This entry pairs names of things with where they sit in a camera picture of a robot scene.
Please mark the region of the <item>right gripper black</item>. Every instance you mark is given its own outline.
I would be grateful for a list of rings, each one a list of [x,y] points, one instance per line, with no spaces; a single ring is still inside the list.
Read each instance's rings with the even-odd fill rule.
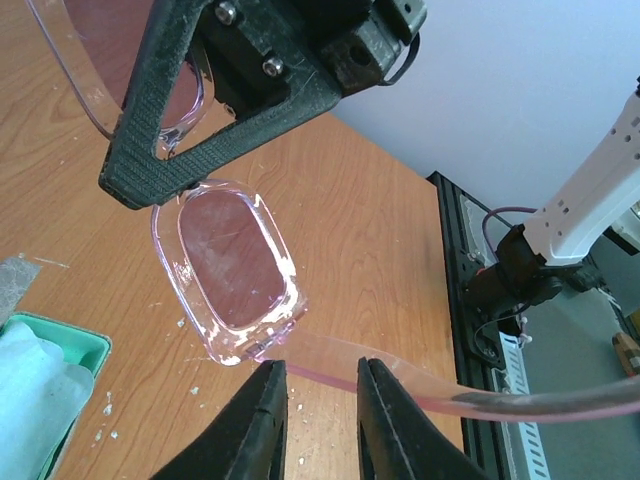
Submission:
[[[348,97],[392,86],[411,67],[427,18],[422,1],[272,1],[293,40],[316,58]],[[237,1],[206,7],[196,28],[210,62],[214,97],[238,120],[281,103],[292,72],[274,48],[259,49],[240,31],[247,20]]]

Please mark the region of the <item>light blue cleaning cloth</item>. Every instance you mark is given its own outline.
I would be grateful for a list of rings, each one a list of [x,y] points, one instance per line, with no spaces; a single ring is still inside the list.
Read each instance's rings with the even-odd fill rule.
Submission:
[[[22,322],[1,335],[1,477],[37,479],[94,389],[87,368]]]

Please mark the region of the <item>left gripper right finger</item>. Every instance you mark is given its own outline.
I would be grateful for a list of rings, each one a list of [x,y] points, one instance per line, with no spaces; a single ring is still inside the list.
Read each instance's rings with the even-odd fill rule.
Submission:
[[[438,430],[381,360],[360,358],[357,374],[362,479],[487,477]]]

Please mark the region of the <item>grey felt glasses case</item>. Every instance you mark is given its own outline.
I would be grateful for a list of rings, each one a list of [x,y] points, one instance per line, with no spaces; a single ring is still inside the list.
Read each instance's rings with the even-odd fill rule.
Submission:
[[[17,304],[41,267],[1,261],[1,477],[52,479],[112,349],[109,337]]]

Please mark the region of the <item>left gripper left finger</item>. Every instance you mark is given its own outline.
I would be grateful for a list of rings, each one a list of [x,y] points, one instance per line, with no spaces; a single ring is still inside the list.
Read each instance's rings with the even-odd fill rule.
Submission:
[[[286,366],[266,361],[207,428],[155,479],[282,479],[288,400]]]

